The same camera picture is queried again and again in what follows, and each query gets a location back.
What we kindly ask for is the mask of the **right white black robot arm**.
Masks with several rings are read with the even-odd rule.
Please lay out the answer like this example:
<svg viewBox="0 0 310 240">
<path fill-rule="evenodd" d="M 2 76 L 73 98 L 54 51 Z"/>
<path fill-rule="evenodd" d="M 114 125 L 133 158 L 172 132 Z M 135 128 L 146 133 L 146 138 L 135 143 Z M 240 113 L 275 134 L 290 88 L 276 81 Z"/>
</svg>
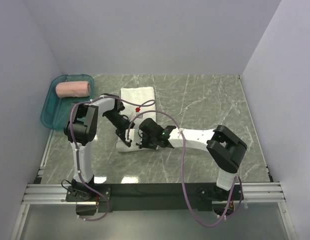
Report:
<svg viewBox="0 0 310 240">
<path fill-rule="evenodd" d="M 190 148 L 209 152 L 219 167 L 216 184 L 203 190 L 212 201 L 225 201 L 233 193 L 232 184 L 247 151 L 247 144 L 224 125 L 215 129 L 183 129 L 174 125 L 163 128 L 147 118 L 130 137 L 140 149 Z"/>
</svg>

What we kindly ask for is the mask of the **white towel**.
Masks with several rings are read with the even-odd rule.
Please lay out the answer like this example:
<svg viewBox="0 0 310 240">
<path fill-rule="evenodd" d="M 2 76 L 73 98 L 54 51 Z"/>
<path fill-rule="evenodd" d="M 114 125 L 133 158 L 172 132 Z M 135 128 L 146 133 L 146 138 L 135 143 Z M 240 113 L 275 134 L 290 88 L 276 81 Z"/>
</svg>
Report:
<svg viewBox="0 0 310 240">
<path fill-rule="evenodd" d="M 133 119 L 133 113 L 135 112 L 136 107 L 147 107 L 146 111 L 154 111 L 156 110 L 155 100 L 155 90 L 151 86 L 147 87 L 137 87 L 137 88 L 121 88 L 120 89 L 120 98 L 122 100 L 128 101 L 135 105 L 131 105 L 129 103 L 124 102 L 124 110 L 120 112 L 121 115 L 128 117 L 129 120 Z M 155 112 L 148 112 L 147 118 L 153 119 L 155 122 L 157 121 L 156 113 Z M 133 129 L 139 129 L 139 125 L 142 122 L 140 120 L 135 120 L 135 126 Z M 139 149 L 139 147 L 127 147 L 125 143 L 118 138 L 116 143 L 116 150 L 119 153 L 127 153 L 127 152 L 136 152 L 136 151 L 143 151 L 144 149 Z"/>
</svg>

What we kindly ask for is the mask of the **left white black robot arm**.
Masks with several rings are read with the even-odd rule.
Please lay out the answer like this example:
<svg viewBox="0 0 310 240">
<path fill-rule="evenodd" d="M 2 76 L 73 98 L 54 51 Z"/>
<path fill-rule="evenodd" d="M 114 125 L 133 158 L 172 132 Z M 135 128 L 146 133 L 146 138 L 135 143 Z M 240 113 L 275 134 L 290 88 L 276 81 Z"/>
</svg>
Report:
<svg viewBox="0 0 310 240">
<path fill-rule="evenodd" d="M 120 114 L 125 109 L 119 96 L 102 94 L 94 100 L 76 103 L 70 111 L 69 121 L 64 128 L 73 151 L 74 175 L 67 193 L 83 201 L 92 200 L 96 193 L 91 164 L 91 147 L 97 133 L 99 116 L 106 117 L 115 126 L 115 134 L 130 147 L 126 130 L 130 125 L 127 117 Z"/>
</svg>

